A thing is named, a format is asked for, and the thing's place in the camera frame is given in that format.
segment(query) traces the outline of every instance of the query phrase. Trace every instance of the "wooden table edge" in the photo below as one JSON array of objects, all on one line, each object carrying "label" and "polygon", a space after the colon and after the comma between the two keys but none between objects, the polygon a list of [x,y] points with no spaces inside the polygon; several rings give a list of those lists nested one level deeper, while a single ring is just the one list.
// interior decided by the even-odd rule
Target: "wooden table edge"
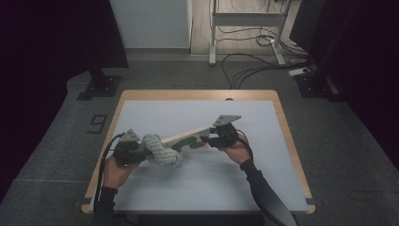
[{"label": "wooden table edge", "polygon": [[[296,151],[293,137],[291,135],[288,122],[285,118],[284,111],[282,109],[281,102],[279,101],[279,96],[274,90],[224,90],[224,89],[141,89],[141,90],[125,90],[118,102],[118,106],[115,110],[114,117],[106,135],[103,148],[100,152],[99,159],[97,160],[96,167],[94,169],[93,175],[91,176],[90,183],[88,185],[88,190],[85,195],[85,200],[89,200],[94,195],[94,190],[97,185],[98,169],[100,167],[101,158],[103,156],[106,145],[112,139],[114,130],[117,126],[118,118],[120,116],[120,111],[123,107],[123,103],[126,100],[226,100],[231,98],[233,100],[271,100],[276,109],[276,115],[278,116],[279,125],[281,127],[282,133],[284,135],[285,142],[287,144],[287,149],[293,162],[295,169],[295,174],[299,180],[302,192],[305,199],[312,201],[311,191],[309,189],[308,182],[306,180],[305,172],[302,169],[299,156]],[[309,211],[307,214],[313,213],[315,211],[314,204],[308,204]],[[84,213],[91,213],[89,209],[89,203],[82,204],[82,211]]]}]

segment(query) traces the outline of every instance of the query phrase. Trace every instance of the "power strip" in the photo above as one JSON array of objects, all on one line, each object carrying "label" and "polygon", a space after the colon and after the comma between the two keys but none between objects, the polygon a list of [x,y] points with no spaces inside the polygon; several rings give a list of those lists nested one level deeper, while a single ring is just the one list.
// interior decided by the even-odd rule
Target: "power strip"
[{"label": "power strip", "polygon": [[308,68],[301,68],[301,69],[296,69],[296,70],[292,70],[289,71],[288,74],[290,76],[296,76],[296,75],[301,75],[304,73],[309,73],[311,70],[309,70]]}]

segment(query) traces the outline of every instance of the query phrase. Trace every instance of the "robotic hand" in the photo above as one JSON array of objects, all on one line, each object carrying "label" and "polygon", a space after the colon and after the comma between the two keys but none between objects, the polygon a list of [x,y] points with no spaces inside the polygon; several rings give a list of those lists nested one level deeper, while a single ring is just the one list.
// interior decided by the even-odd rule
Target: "robotic hand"
[{"label": "robotic hand", "polygon": [[113,153],[120,165],[128,166],[149,160],[161,166],[178,168],[183,163],[182,154],[170,148],[164,148],[158,135],[147,134],[143,137],[141,144],[138,143],[139,140],[140,138],[132,129],[120,138]]},{"label": "robotic hand", "polygon": [[240,141],[246,146],[249,156],[253,158],[253,153],[249,144],[238,136],[237,130],[231,124],[233,121],[239,119],[241,119],[241,116],[220,115],[213,124],[214,128],[210,130],[211,134],[217,134],[218,137],[200,137],[201,140],[209,143],[211,147],[217,148],[230,147],[236,141]]}]

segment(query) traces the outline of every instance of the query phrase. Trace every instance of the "desk leg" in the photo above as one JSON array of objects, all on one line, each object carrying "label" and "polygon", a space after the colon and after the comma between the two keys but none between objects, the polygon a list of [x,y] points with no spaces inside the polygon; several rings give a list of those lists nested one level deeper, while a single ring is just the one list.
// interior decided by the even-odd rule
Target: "desk leg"
[{"label": "desk leg", "polygon": [[217,2],[217,0],[214,0],[214,9],[212,11],[212,35],[211,35],[211,43],[209,45],[209,64],[210,65],[216,64],[216,41],[215,41],[216,2]]},{"label": "desk leg", "polygon": [[271,40],[270,42],[272,43],[272,48],[276,55],[277,62],[279,65],[285,65],[285,60],[281,53],[281,46],[276,40]]},{"label": "desk leg", "polygon": [[285,8],[284,8],[284,11],[282,12],[282,16],[281,16],[281,21],[279,22],[279,28],[277,31],[276,39],[271,41],[272,48],[273,48],[273,51],[275,52],[276,59],[277,59],[277,62],[279,63],[279,65],[285,65],[285,60],[284,60],[284,57],[282,57],[281,46],[280,46],[279,42],[281,39],[282,31],[285,26],[285,21],[287,20],[287,17],[288,17],[288,10],[290,9],[291,1],[292,0],[288,0],[287,4],[285,4]]}]

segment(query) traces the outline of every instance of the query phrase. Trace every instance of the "sleeve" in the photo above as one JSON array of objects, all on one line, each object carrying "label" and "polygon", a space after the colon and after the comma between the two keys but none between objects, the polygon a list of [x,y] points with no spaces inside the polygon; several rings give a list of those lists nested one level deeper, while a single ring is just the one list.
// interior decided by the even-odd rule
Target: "sleeve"
[{"label": "sleeve", "polygon": [[253,159],[242,163],[240,169],[247,175],[252,197],[263,212],[265,225],[296,225],[287,207],[264,179],[262,172],[256,169]]},{"label": "sleeve", "polygon": [[114,217],[114,198],[118,190],[102,186],[100,200],[96,204],[91,226],[111,226]]}]

